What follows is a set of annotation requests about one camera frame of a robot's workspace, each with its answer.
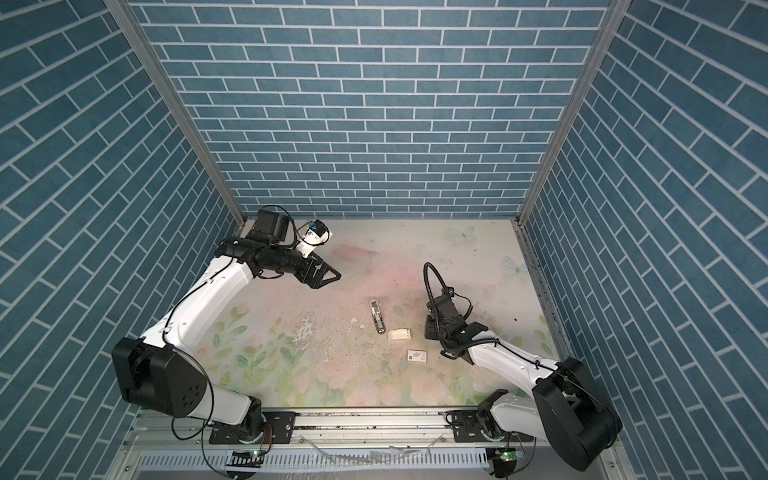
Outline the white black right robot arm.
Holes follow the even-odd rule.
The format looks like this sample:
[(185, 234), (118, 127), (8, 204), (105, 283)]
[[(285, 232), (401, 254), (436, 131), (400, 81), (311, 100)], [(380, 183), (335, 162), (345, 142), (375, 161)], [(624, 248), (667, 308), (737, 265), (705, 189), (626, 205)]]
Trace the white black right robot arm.
[(425, 337), (440, 343), (443, 356), (492, 371), (533, 401), (519, 405), (513, 393), (496, 390), (478, 406), (485, 435), (496, 439), (520, 432), (542, 438), (578, 471), (585, 471), (617, 440), (623, 428), (619, 415), (582, 362), (542, 358), (480, 323), (469, 323), (450, 293), (430, 298), (427, 310)]

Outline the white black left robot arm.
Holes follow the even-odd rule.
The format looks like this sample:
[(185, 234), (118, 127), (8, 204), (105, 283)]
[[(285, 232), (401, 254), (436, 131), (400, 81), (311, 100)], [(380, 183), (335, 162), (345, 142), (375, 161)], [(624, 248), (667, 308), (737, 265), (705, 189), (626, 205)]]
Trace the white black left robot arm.
[(201, 278), (155, 326), (113, 347), (123, 400), (172, 418), (227, 425), (248, 441), (257, 439), (265, 424), (260, 400), (215, 385), (193, 353), (229, 302), (256, 279), (292, 275), (312, 289), (340, 280), (340, 272), (315, 252), (332, 236), (318, 219), (299, 229), (282, 207), (259, 210), (244, 236), (219, 244)]

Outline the beige stapler base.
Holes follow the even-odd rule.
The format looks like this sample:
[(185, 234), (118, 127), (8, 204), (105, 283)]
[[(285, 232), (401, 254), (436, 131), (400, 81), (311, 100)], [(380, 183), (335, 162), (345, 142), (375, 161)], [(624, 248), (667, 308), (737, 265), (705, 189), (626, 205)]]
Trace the beige stapler base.
[(385, 334), (386, 333), (386, 327), (383, 321), (382, 312), (380, 309), (379, 302), (377, 300), (371, 300), (370, 301), (370, 307), (372, 312), (372, 318), (374, 321), (374, 325), (376, 328), (376, 331), (378, 334)]

